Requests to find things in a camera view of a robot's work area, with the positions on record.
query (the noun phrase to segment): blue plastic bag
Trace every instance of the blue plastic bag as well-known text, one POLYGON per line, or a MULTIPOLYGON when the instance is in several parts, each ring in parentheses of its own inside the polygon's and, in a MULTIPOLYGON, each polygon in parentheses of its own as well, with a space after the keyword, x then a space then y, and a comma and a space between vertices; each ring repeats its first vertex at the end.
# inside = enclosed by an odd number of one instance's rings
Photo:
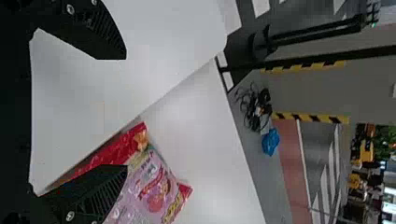
POLYGON ((279 141, 280 138, 277 130, 275 128, 270 129, 270 131, 262 137, 262 151, 272 157, 277 145, 279 145, 279 141))

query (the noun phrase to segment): snack bag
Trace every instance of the snack bag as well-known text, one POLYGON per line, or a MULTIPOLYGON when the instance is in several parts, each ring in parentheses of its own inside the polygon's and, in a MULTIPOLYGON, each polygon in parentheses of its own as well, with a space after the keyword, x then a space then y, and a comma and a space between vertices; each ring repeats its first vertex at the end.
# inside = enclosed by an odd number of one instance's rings
POLYGON ((158 152, 148 147, 131 161, 120 196, 104 223, 172 223, 191 193, 192 188, 179 183, 158 152))
POLYGON ((134 154, 145 150, 148 144, 147 127, 144 122, 141 122, 127 133, 122 133, 115 137, 115 140, 99 148, 85 162, 78 165, 75 168, 72 179, 102 164, 126 164, 134 154))

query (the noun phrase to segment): white table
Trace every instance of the white table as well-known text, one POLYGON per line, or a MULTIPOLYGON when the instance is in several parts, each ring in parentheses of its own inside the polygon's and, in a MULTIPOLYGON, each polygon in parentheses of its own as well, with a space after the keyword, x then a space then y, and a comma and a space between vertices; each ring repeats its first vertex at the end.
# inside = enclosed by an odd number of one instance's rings
POLYGON ((224 49, 213 0, 106 1, 126 61, 96 61, 38 31, 31 42, 33 150, 40 192, 224 49))
POLYGON ((172 172, 194 188, 175 224, 265 224, 213 60, 141 119, 172 172))

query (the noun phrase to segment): yellow and black hazard tape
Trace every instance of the yellow and black hazard tape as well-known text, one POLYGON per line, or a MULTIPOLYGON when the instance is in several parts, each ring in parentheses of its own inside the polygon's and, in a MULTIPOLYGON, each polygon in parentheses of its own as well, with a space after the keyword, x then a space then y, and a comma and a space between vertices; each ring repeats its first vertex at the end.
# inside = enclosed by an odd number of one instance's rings
POLYGON ((323 63, 303 63, 303 64, 293 64, 293 65, 283 65, 278 67, 267 67, 262 68, 261 73, 290 73, 290 72, 301 72, 301 71, 318 71, 327 70, 331 68, 344 67, 347 61, 335 61, 335 62, 323 62, 323 63))
POLYGON ((308 121, 308 122, 349 124, 349 117, 340 116, 340 115, 315 115, 315 114, 302 114, 302 113, 274 112, 271 118, 298 119, 300 121, 308 121))

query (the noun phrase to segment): red floor marking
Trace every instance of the red floor marking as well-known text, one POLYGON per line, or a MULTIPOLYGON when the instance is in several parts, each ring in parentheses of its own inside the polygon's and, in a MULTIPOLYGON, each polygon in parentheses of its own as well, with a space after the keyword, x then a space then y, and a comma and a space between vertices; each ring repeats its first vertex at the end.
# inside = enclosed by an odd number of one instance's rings
POLYGON ((308 195, 306 195, 297 122, 295 120, 274 120, 273 124, 280 135, 277 150, 282 164, 293 224, 312 224, 312 217, 307 209, 308 195))

